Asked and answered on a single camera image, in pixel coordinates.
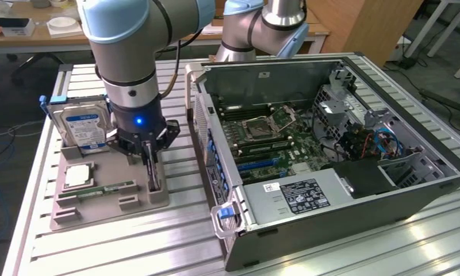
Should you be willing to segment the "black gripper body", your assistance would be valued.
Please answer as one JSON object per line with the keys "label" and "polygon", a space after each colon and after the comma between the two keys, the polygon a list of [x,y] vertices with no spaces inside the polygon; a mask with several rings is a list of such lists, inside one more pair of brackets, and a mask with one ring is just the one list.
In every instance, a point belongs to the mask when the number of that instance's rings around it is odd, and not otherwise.
{"label": "black gripper body", "polygon": [[139,156],[144,165],[158,161],[156,153],[170,147],[180,134],[179,121],[163,116],[162,101],[154,100],[138,108],[111,103],[110,108],[122,150]]}

